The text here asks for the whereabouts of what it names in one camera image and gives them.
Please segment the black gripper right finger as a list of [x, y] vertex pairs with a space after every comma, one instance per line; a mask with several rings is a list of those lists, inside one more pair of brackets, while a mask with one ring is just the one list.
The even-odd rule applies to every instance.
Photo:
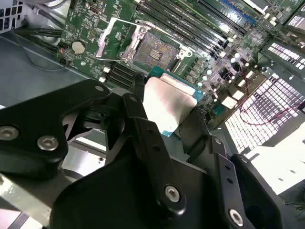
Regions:
[[197, 111], [179, 125], [188, 162], [211, 179], [223, 224], [228, 229], [283, 229], [284, 219], [275, 192], [249, 159], [227, 156], [222, 141], [212, 135]]

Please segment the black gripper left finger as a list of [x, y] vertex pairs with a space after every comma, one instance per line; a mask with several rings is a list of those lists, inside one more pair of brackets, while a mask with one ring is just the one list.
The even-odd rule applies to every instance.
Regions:
[[123, 128], [122, 96], [85, 80], [0, 112], [0, 169], [26, 178], [55, 177], [68, 144], [94, 128], [106, 131], [108, 152]]

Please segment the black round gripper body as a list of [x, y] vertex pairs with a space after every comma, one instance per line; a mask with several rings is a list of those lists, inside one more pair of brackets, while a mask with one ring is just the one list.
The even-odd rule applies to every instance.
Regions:
[[224, 146], [206, 129], [193, 145], [202, 170], [173, 160], [157, 125], [132, 94], [122, 97], [107, 164], [69, 185], [51, 212], [53, 229], [226, 229], [219, 163]]

